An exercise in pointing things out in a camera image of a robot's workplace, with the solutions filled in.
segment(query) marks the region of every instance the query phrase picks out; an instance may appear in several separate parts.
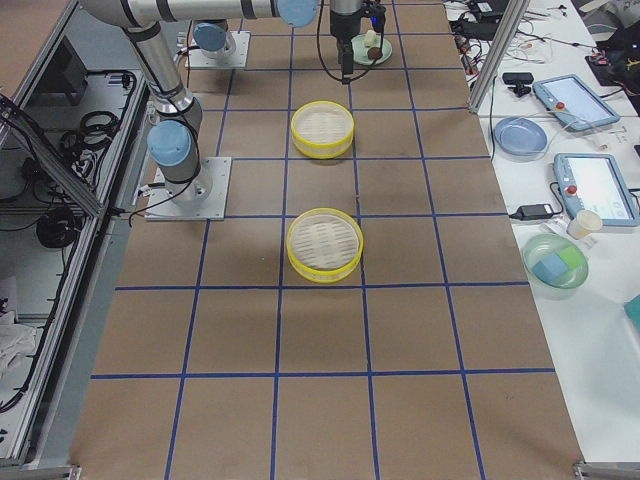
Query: yellow container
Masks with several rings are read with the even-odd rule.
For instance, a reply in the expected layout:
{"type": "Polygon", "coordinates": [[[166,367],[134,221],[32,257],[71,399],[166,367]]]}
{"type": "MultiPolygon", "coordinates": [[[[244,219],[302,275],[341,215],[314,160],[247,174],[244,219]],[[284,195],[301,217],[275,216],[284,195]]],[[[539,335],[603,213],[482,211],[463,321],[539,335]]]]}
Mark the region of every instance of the yellow container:
{"type": "Polygon", "coordinates": [[[351,113],[334,102],[320,100],[300,107],[291,118],[293,144],[307,157],[335,158],[353,142],[351,113]]]}
{"type": "Polygon", "coordinates": [[[296,272],[316,283],[335,283],[353,272],[364,237],[356,221],[340,210],[315,208],[289,226],[287,257],[296,272]]]}

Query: power adapter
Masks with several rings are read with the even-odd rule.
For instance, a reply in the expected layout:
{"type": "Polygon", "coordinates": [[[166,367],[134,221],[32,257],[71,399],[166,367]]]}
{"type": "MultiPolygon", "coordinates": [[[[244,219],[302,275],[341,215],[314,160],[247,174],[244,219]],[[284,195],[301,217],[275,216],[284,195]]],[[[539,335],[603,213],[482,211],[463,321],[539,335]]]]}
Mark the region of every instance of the power adapter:
{"type": "Polygon", "coordinates": [[[515,213],[509,215],[509,218],[525,222],[527,220],[547,220],[557,214],[558,212],[553,211],[551,204],[538,203],[535,205],[521,205],[515,213]]]}

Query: blue plate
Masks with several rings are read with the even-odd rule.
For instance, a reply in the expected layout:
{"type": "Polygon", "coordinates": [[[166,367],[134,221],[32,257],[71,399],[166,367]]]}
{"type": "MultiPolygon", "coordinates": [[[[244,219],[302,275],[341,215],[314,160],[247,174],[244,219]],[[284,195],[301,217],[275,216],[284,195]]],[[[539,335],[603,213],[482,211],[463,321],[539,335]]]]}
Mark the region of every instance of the blue plate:
{"type": "Polygon", "coordinates": [[[493,135],[498,145],[511,155],[536,155],[547,146],[544,130],[526,118],[509,117],[500,120],[493,129],[493,135]]]}

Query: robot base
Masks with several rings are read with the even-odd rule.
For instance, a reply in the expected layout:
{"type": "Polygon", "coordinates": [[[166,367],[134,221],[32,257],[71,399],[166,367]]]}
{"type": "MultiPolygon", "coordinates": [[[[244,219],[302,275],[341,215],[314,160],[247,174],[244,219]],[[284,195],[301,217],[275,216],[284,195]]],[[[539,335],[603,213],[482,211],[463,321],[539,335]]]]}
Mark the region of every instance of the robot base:
{"type": "MultiPolygon", "coordinates": [[[[231,177],[231,157],[207,157],[202,159],[202,168],[211,175],[213,187],[209,196],[201,202],[166,202],[150,208],[145,213],[149,221],[224,220],[227,205],[229,178],[231,177]]],[[[154,182],[164,182],[164,175],[158,168],[154,182]]],[[[164,188],[153,190],[149,203],[162,202],[169,198],[164,188]]]]}
{"type": "Polygon", "coordinates": [[[214,59],[206,57],[200,50],[189,52],[187,65],[191,70],[228,70],[231,68],[246,68],[249,57],[250,32],[231,32],[236,42],[236,51],[228,57],[214,59]]]}

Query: paper cup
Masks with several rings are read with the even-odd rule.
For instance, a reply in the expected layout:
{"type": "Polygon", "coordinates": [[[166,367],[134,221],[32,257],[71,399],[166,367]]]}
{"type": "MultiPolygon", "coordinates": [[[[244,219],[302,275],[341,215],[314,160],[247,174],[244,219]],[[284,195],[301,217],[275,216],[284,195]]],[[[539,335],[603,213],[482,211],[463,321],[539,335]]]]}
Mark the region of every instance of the paper cup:
{"type": "Polygon", "coordinates": [[[584,238],[590,233],[597,232],[602,228],[600,215],[591,210],[580,210],[576,218],[571,220],[567,227],[567,233],[576,240],[584,238]]]}

